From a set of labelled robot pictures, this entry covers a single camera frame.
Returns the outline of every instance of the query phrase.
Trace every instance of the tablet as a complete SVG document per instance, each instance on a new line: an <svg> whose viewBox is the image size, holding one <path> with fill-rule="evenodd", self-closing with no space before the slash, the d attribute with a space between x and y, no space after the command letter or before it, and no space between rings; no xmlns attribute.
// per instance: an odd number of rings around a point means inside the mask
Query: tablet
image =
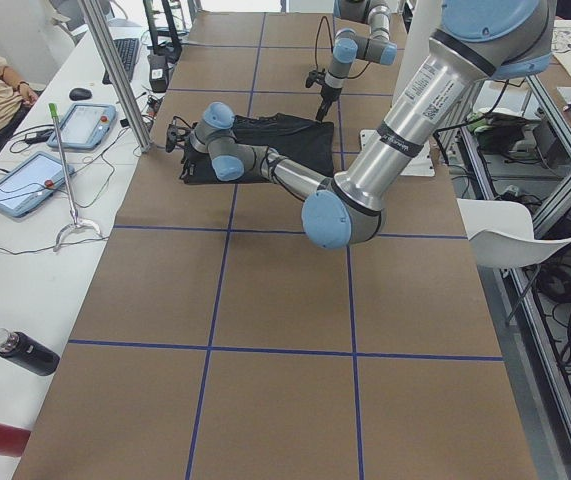
<svg viewBox="0 0 571 480"><path fill-rule="evenodd" d="M74 167L67 166L74 173ZM0 180L0 212L22 217L48 199L65 183L61 161L37 152Z"/></svg>
<svg viewBox="0 0 571 480"><path fill-rule="evenodd" d="M63 147L74 150L93 150L105 138L116 119L113 105L75 103L61 120ZM56 132L52 133L47 146L58 148Z"/></svg>

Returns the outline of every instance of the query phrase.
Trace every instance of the label on robot arm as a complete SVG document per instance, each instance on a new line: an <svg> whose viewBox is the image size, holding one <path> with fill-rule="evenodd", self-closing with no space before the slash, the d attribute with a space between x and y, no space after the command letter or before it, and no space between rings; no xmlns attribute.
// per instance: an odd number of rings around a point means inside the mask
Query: label on robot arm
<svg viewBox="0 0 571 480"><path fill-rule="evenodd" d="M420 115L438 125L464 89L455 77L423 65L405 89L405 97L417 107Z"/></svg>

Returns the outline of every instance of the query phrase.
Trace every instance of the white table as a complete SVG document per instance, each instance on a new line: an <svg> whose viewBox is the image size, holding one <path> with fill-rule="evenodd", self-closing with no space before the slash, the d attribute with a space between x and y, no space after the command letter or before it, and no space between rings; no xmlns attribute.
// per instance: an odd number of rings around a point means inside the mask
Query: white table
<svg viewBox="0 0 571 480"><path fill-rule="evenodd" d="M114 38L139 37L142 30L116 28L112 32ZM62 115L72 103L68 93L74 87L85 87L93 92L93 98L88 102L115 104L118 119L123 118L113 87L101 83L103 72L103 64L93 39L88 34L43 92L19 130L51 123L49 102L55 102ZM143 46L131 83L137 97L144 92L143 86L149 87L148 72L146 49ZM139 99L141 108L145 98ZM108 138L89 155L97 155L116 139L120 130L120 124L116 122ZM45 144L32 146L22 154L12 154L8 147L0 154L0 167L8 170L36 151L49 151L58 156L57 152ZM82 217L99 223L105 236L110 234L139 153L134 135L131 131L125 133L106 154L106 158L115 167L107 190L93 206L80 210ZM85 157L85 153L70 153L68 161L78 171ZM77 202L89 203L110 171L108 165L97 160L72 177ZM12 220L0 214L0 246L22 251L54 245L57 233L70 221L67 197L56 193L22 220ZM73 233L66 241L73 242L93 236L88 230ZM0 328L23 331L57 353L62 353L104 247L105 242L93 242L67 246L58 253L48 250L38 254L11 256L0 252ZM0 358L0 423L31 429L51 378L39 377ZM0 480L11 478L17 464L18 459L0 456Z"/></svg>

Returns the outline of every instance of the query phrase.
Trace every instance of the black bottle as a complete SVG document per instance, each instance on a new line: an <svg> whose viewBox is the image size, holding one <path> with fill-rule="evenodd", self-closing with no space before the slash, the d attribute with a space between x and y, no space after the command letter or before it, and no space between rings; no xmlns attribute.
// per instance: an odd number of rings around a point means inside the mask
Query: black bottle
<svg viewBox="0 0 571 480"><path fill-rule="evenodd" d="M54 373L60 360L56 353L23 332L4 328L0 328L0 357L41 376Z"/></svg>

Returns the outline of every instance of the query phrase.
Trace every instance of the computer mouse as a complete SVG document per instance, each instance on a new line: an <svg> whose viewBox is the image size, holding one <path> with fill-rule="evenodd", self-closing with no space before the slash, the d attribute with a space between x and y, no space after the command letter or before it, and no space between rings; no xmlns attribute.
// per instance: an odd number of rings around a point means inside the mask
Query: computer mouse
<svg viewBox="0 0 571 480"><path fill-rule="evenodd" d="M69 92L70 100L87 100L88 98L92 98L92 91L86 88L72 88Z"/></svg>

